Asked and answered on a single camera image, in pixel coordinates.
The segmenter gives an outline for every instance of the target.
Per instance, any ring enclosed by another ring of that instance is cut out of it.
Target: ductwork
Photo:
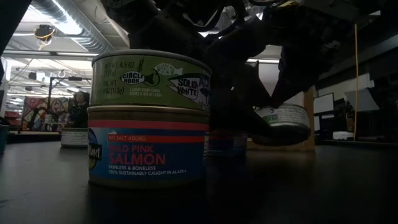
[[[114,50],[71,0],[33,0],[30,8],[45,15],[64,34],[82,36],[73,40],[87,51],[100,53]]]

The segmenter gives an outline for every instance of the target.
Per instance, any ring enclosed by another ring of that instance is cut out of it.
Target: can lid
[[[280,105],[278,108],[274,108],[274,109],[279,109],[279,108],[283,109],[283,108],[288,107],[288,106],[300,108],[300,109],[303,109],[303,110],[305,110],[305,111],[307,112],[307,110],[306,110],[303,106],[295,105],[295,104],[293,104],[293,103],[284,103],[284,104]],[[257,109],[256,112],[257,112],[257,111],[260,111],[260,110],[263,110],[263,109],[267,109],[267,108],[273,108],[273,107],[271,107],[271,106],[265,106],[265,107],[262,107],[262,108]]]
[[[192,110],[185,108],[172,108],[163,106],[92,106],[87,109],[87,112],[105,112],[105,111],[132,111],[132,112],[160,112],[160,113],[177,113],[177,114],[190,114],[197,116],[210,116],[209,112]]]
[[[170,52],[164,52],[164,51],[159,51],[159,50],[144,50],[144,49],[132,49],[132,50],[113,50],[110,52],[105,52],[102,54],[97,55],[92,63],[91,66],[94,65],[94,63],[102,58],[106,57],[112,57],[112,56],[119,56],[119,55],[148,55],[148,56],[158,56],[158,57],[167,57],[167,58],[172,58],[172,59],[177,59],[177,60],[182,60],[185,62],[192,63],[194,65],[198,65],[199,67],[204,68],[211,74],[211,69],[209,66],[204,64],[203,62],[200,62],[196,59],[184,56],[184,55],[179,55],[175,53],[170,53]]]

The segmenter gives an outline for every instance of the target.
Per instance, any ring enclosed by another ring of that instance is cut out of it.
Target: blue bin
[[[0,125],[0,154],[4,154],[4,150],[6,150],[9,128],[8,125]]]

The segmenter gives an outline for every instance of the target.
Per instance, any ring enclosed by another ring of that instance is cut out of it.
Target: person
[[[88,125],[88,101],[90,98],[89,93],[79,91],[74,96],[75,103],[70,110],[70,119],[73,121],[73,128],[87,128]]]

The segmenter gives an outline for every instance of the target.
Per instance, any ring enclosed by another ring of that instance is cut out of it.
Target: black table
[[[0,223],[397,223],[398,151],[318,147],[210,159],[207,179],[168,190],[90,185],[85,149],[9,144]]]

